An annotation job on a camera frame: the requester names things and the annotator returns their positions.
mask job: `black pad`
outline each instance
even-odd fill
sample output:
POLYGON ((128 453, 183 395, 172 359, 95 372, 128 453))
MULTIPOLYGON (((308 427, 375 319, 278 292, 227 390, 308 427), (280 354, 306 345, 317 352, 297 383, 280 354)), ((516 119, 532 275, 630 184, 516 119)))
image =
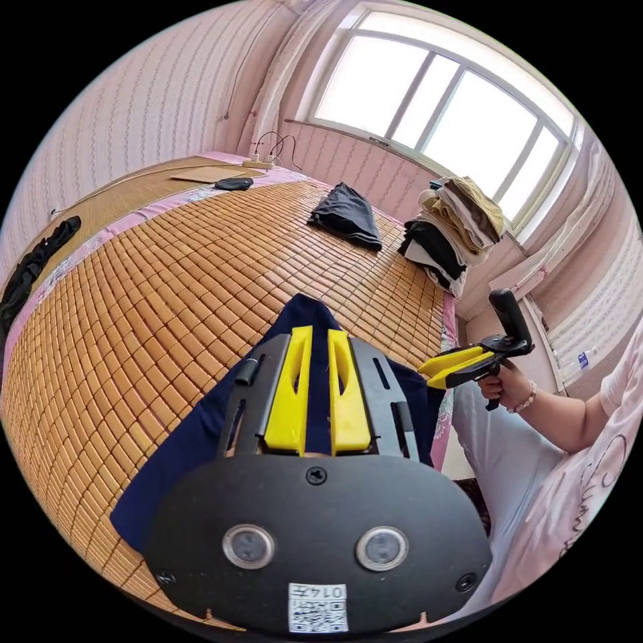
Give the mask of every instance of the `black pad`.
POLYGON ((253 184, 252 179, 233 177, 221 179, 214 184, 217 190, 247 190, 253 184))
POLYGON ((345 585, 345 603, 330 609, 345 609, 343 636, 360 638, 415 623, 422 612, 429 622, 456 612, 492 554, 471 500, 426 465, 386 455, 236 455, 198 468, 168 494, 144 558, 178 608, 199 618, 210 608, 280 638, 298 631, 289 623, 291 583, 345 585), (248 523, 274 540, 262 569, 239 569, 224 554, 224 535, 248 523), (378 526, 408 541, 406 559, 388 571, 369 571, 356 558, 360 537, 378 526))

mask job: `bamboo sleeping mat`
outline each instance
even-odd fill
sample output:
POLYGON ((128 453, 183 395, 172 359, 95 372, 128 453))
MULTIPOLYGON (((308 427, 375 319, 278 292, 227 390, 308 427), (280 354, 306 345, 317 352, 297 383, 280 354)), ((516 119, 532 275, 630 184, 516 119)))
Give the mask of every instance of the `bamboo sleeping mat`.
MULTIPOLYGON (((50 259, 34 282, 33 289, 38 288, 60 261, 68 257, 105 226, 130 212, 150 205, 150 203, 198 187, 197 183, 191 181, 173 179, 173 175, 180 174, 191 167, 226 167, 229 165, 231 164, 224 161, 201 156, 174 159, 127 174, 87 195, 53 219, 24 253, 26 255, 30 252, 41 238, 51 235, 55 227, 65 219, 71 216, 80 217, 82 222, 80 230, 50 259)), ((264 176, 264 173, 244 168, 243 176, 256 178, 264 176)))
POLYGON ((2 422, 32 492, 91 567, 168 611, 109 514, 293 295, 321 299, 402 364, 440 351, 442 292, 397 252, 403 229, 376 215, 383 249, 356 248, 306 225, 325 194, 308 182, 256 187, 120 233, 56 284, 11 353, 2 422))

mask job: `pink wallpaper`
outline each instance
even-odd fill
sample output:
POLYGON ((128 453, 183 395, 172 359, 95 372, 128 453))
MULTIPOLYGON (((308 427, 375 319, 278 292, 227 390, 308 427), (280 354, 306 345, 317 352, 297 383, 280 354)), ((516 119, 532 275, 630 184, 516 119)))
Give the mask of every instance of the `pink wallpaper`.
POLYGON ((244 0, 199 14, 142 43, 89 85, 17 186, 0 232, 0 283, 53 208, 154 163, 235 151, 267 68, 306 1, 244 0))
POLYGON ((583 305, 605 277, 630 233, 633 217, 634 207, 619 179, 614 198, 592 235, 532 293, 550 328, 583 305))
POLYGON ((285 167, 296 169, 296 164, 304 174, 333 186, 344 181, 373 206, 400 221, 417 214, 417 196, 436 178, 378 145, 339 132, 303 123, 283 123, 280 134, 292 134, 297 141, 294 163, 293 140, 285 142, 280 156, 285 167))

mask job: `white label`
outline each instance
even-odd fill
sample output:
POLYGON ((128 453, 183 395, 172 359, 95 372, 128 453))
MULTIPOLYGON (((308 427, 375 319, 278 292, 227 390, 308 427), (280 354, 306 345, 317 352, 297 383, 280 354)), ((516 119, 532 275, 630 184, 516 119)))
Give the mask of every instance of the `white label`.
POLYGON ((288 627, 291 632, 347 632, 345 585, 288 584, 288 627))

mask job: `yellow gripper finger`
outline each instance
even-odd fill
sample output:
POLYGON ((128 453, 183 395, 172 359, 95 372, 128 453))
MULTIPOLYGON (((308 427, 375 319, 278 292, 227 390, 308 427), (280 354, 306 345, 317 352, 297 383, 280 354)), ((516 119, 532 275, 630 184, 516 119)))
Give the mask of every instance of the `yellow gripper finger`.
POLYGON ((475 364, 484 362, 485 360, 488 360, 493 356, 494 354, 491 351, 481 350, 480 354, 475 355, 474 357, 471 357, 469 360, 465 362, 459 362, 452 366, 445 366, 443 370, 440 370, 439 372, 435 372, 435 374, 429 378, 429 380, 427 381, 427 386, 430 386, 431 388, 440 388, 442 390, 445 390, 449 388, 447 385, 447 377, 449 375, 451 375, 452 373, 456 373, 459 370, 463 370, 464 368, 468 368, 469 366, 474 366, 475 364))
POLYGON ((293 328, 264 440, 269 449, 305 453, 313 327, 293 328))
POLYGON ((463 348, 462 350, 436 355, 422 364, 422 366, 418 368, 417 372, 421 375, 426 375, 429 378, 435 377, 443 370, 453 370, 454 366, 460 368, 462 364, 482 355, 484 352, 486 351, 481 346, 470 346, 469 348, 463 348))
POLYGON ((328 331, 328 362, 331 453, 365 451, 370 447, 370 428, 348 333, 328 331))

